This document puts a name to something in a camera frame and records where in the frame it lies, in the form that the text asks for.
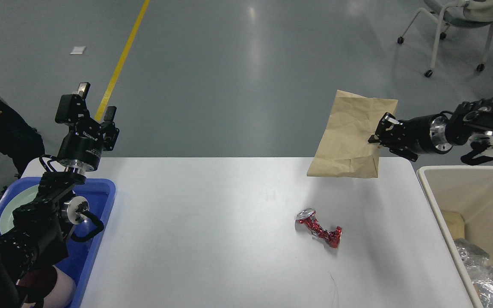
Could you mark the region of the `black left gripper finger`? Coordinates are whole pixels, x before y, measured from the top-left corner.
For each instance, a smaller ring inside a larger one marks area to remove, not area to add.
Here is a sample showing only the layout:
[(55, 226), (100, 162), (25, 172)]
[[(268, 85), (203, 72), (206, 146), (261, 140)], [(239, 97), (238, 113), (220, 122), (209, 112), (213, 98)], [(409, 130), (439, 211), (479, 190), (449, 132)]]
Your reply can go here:
[(117, 107), (107, 107), (101, 124), (102, 148), (103, 151), (112, 151), (118, 139), (119, 129), (115, 124)]
[(58, 105), (55, 123), (73, 125), (83, 118), (90, 118), (87, 109), (86, 97), (90, 90), (90, 83), (80, 83), (76, 92), (62, 95)]

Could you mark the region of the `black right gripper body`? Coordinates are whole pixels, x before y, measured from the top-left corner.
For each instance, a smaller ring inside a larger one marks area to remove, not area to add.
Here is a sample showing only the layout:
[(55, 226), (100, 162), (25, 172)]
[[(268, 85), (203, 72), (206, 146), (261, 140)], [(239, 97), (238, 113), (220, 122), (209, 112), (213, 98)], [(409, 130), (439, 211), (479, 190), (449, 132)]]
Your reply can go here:
[(416, 162), (420, 155), (450, 152), (453, 146), (445, 136), (447, 124), (448, 117), (443, 113), (401, 121), (395, 126), (395, 155)]

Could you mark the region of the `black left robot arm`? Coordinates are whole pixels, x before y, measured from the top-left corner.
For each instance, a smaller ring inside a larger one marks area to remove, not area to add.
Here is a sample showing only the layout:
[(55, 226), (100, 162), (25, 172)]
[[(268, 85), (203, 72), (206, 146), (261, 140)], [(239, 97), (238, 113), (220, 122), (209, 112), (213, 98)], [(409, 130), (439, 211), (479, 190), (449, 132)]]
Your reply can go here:
[(45, 173), (37, 195), (12, 212), (13, 228), (0, 235), (0, 308), (19, 308), (28, 298), (41, 308), (44, 300), (32, 288), (18, 285), (26, 274), (53, 266), (68, 257), (67, 241), (84, 243), (104, 230), (88, 201), (73, 191), (98, 170), (104, 151), (112, 151), (119, 129), (116, 107), (107, 107), (102, 122), (90, 116), (86, 98), (90, 83), (61, 96), (55, 121), (69, 131), (56, 156), (39, 158)]

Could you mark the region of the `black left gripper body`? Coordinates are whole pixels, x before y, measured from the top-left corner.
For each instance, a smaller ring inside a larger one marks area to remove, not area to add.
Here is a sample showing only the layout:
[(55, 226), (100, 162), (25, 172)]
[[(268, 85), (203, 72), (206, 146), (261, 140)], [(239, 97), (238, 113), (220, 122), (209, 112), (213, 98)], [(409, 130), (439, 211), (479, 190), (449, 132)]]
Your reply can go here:
[(66, 167), (82, 165), (87, 172), (96, 171), (104, 151), (104, 134), (109, 123), (104, 121), (101, 124), (95, 120), (57, 120), (57, 124), (68, 127), (68, 133), (57, 154), (58, 162)]

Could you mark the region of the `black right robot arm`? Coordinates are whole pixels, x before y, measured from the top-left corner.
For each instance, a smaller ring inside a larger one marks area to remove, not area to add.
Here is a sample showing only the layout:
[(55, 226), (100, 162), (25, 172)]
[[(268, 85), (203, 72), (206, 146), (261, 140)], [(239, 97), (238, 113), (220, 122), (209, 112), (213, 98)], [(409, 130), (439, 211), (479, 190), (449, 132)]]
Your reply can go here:
[(385, 113), (370, 144), (416, 162), (421, 155), (444, 155), (455, 146), (469, 145), (463, 164), (478, 166), (493, 161), (493, 98), (460, 103), (454, 111), (441, 111), (409, 120)]

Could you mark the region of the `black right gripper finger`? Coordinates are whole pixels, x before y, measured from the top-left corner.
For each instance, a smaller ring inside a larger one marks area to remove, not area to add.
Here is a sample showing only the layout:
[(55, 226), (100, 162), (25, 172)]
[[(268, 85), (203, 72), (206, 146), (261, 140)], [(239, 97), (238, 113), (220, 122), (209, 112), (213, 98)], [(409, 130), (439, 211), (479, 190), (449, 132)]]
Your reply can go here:
[(399, 138), (403, 136), (403, 121), (396, 119), (391, 113), (385, 113), (376, 127), (378, 138)]
[(378, 144), (384, 148), (401, 150), (401, 141), (395, 135), (371, 135), (368, 139), (370, 144)]

